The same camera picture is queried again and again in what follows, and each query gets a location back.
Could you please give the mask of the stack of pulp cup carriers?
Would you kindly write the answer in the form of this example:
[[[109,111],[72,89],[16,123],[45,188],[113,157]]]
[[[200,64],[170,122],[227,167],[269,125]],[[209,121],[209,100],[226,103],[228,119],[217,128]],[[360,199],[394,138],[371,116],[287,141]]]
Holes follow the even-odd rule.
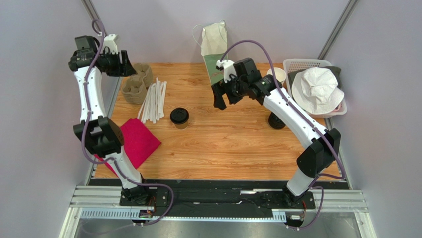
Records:
[[[153,71],[146,63],[133,65],[136,74],[131,75],[121,89],[124,99],[130,104],[142,104],[146,98],[148,88],[153,83]]]

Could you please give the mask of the stack of paper cups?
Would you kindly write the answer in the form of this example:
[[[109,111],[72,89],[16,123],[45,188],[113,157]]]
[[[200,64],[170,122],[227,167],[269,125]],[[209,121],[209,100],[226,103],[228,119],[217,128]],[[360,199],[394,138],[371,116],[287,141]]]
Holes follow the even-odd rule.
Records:
[[[278,68],[278,67],[275,67],[275,68],[274,68],[274,72],[275,72],[275,77],[276,77],[276,79],[277,79],[277,80],[278,80],[278,82],[279,82],[279,86],[280,86],[280,87],[283,87],[283,84],[284,84],[284,82],[285,82],[285,80],[286,80],[286,77],[287,77],[286,72],[285,72],[283,69]],[[272,75],[272,76],[273,76],[272,69],[270,68],[270,69],[267,71],[267,73],[266,73],[266,74],[267,74],[267,75]],[[274,83],[273,78],[269,80],[269,84],[271,84],[271,85],[273,85],[273,87],[275,87],[275,83]]]

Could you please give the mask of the green white paper bag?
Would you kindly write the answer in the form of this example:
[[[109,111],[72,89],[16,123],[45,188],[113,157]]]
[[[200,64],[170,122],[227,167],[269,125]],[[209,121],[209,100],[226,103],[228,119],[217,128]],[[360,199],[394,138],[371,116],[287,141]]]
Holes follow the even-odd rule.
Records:
[[[228,49],[227,35],[225,20],[207,26],[197,24],[192,29],[192,36],[200,46],[211,85],[223,79],[223,73],[216,69],[216,63]]]

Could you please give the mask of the black cup lid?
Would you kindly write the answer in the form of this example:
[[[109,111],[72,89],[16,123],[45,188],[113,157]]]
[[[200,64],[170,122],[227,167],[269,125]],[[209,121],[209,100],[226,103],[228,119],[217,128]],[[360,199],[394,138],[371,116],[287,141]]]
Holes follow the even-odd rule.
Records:
[[[182,107],[175,108],[170,113],[170,120],[173,124],[185,124],[189,120],[189,112]]]

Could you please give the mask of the brown paper coffee cup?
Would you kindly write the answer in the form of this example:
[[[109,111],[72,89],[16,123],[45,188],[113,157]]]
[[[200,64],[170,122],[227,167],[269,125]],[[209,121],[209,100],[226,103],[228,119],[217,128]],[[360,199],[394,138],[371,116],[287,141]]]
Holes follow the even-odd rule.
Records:
[[[188,121],[185,121],[185,122],[174,122],[173,124],[174,124],[174,126],[177,129],[184,130],[184,129],[186,129],[188,127],[189,122]]]

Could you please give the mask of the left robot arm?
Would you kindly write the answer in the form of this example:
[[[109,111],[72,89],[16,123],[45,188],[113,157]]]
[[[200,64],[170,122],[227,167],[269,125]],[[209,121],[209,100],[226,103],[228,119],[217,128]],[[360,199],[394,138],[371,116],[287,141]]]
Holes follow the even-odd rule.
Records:
[[[100,40],[93,36],[75,38],[77,50],[68,66],[78,82],[81,116],[73,131],[90,162],[106,164],[117,174],[122,183],[122,199],[145,206],[152,196],[144,184],[143,176],[132,165],[124,150],[123,133],[108,117],[101,92],[103,73],[110,77],[136,73],[127,51],[120,51],[117,41],[117,34],[107,35]]]

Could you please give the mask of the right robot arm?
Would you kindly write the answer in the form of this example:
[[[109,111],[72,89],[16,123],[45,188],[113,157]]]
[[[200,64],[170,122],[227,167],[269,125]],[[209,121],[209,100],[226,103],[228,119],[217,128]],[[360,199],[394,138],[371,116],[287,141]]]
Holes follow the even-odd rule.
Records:
[[[327,130],[312,119],[288,96],[274,75],[262,76],[251,58],[237,62],[218,60],[216,69],[223,72],[223,79],[211,86],[214,107],[226,109],[223,95],[227,95],[230,104],[248,96],[269,109],[299,139],[304,151],[297,158],[298,169],[284,186],[281,196],[289,207],[299,204],[311,184],[338,156],[340,132]]]

